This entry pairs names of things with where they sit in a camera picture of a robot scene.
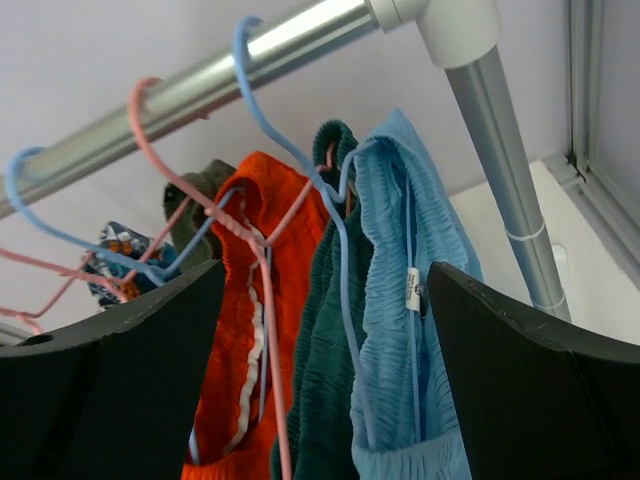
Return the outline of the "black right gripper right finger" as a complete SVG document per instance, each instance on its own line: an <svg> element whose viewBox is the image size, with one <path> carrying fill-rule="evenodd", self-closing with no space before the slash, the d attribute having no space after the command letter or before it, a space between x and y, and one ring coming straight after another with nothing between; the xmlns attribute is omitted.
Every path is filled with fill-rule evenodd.
<svg viewBox="0 0 640 480"><path fill-rule="evenodd" d="M476 479L635 479L639 349L434 263L428 293Z"/></svg>

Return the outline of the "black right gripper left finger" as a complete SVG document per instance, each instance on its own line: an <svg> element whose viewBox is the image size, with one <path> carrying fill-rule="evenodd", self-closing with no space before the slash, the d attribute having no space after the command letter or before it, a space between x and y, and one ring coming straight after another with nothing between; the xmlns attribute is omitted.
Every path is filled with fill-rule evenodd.
<svg viewBox="0 0 640 480"><path fill-rule="evenodd" d="M5 479L177 479L225 269L209 261L1 351Z"/></svg>

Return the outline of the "dark teal shorts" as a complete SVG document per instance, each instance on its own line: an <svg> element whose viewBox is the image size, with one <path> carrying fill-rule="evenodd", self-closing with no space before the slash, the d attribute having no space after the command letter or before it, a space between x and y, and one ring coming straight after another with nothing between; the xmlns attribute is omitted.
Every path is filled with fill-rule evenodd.
<svg viewBox="0 0 640 480"><path fill-rule="evenodd" d="M323 178L337 189L338 168L358 146L351 129L340 120L321 126L313 144L313 161L325 164L333 146L333 168ZM364 235L357 200L345 217L349 240L349 302L357 350L363 331L365 284L373 246ZM360 479L351 454L350 419L354 368L340 309L340 242L330 220L311 266L311 290L301 317L294 353L293 404L287 429L293 479Z"/></svg>

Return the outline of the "light blue shorts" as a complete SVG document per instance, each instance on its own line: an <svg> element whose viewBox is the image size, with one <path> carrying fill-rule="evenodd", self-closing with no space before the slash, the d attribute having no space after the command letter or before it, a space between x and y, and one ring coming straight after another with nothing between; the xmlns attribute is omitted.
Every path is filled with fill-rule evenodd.
<svg viewBox="0 0 640 480"><path fill-rule="evenodd" d="M361 228L373 246L350 418L363 479L471 476L431 312L406 305L435 262L479 279L480 262L409 119L394 110L357 150Z"/></svg>

